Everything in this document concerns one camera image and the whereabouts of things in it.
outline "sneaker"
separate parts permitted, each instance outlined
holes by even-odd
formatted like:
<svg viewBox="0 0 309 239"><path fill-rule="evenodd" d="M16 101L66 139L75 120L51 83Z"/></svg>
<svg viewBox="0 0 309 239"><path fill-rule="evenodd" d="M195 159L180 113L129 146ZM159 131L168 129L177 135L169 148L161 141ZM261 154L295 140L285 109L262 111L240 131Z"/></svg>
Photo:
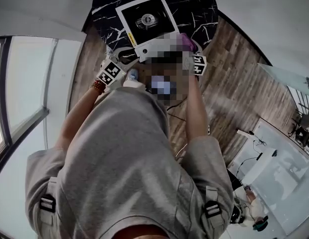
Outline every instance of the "sneaker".
<svg viewBox="0 0 309 239"><path fill-rule="evenodd" d="M138 80L138 70L135 68L130 69L130 71L127 74L127 81L128 80Z"/></svg>

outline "round table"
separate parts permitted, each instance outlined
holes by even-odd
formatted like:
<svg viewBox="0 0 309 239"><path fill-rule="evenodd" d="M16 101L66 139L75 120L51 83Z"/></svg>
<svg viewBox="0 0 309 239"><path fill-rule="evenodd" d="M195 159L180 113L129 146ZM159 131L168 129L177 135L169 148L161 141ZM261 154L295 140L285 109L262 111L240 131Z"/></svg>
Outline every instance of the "round table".
<svg viewBox="0 0 309 239"><path fill-rule="evenodd" d="M104 42L113 50L132 47L117 15L116 7L134 0L93 0L93 23ZM215 0L165 0L180 33L186 33L204 49L212 40L217 24Z"/></svg>

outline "strap buckle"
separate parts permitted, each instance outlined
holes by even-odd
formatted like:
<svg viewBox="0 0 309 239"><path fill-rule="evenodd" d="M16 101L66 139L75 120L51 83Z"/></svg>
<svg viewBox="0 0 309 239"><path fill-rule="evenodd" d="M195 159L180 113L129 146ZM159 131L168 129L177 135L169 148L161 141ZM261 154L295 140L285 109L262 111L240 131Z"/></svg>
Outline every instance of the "strap buckle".
<svg viewBox="0 0 309 239"><path fill-rule="evenodd" d="M39 208L51 213L56 211L56 200L53 196L46 194L40 198Z"/></svg>
<svg viewBox="0 0 309 239"><path fill-rule="evenodd" d="M216 201L208 201L204 205L204 211L207 219L221 214L220 205Z"/></svg>

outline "wooden floor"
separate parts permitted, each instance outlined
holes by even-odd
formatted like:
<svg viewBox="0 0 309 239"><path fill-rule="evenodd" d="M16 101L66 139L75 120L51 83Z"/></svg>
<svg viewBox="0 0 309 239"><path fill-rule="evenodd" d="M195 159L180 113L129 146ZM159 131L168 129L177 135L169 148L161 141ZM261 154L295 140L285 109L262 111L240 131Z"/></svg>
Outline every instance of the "wooden floor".
<svg viewBox="0 0 309 239"><path fill-rule="evenodd" d="M106 46L90 25L78 61L70 108L85 93L99 71ZM204 50L208 67L201 89L211 135L219 140L228 164L245 142L236 129L253 130L262 117L283 133L291 129L295 103L289 90L271 78L257 63L266 62L251 44L225 20L219 18L217 32ZM186 101L170 114L185 120ZM185 122L169 116L169 140L175 153L186 144Z"/></svg>

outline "warning sticker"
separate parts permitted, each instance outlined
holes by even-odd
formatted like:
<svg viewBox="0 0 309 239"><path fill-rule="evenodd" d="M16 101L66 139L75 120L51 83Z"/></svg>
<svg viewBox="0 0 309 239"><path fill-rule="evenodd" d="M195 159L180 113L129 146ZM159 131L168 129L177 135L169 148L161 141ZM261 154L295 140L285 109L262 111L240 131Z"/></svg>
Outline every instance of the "warning sticker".
<svg viewBox="0 0 309 239"><path fill-rule="evenodd" d="M136 42L134 40L133 35L131 33L128 33L128 36L129 36L130 42L132 43L133 47L135 47L136 46Z"/></svg>

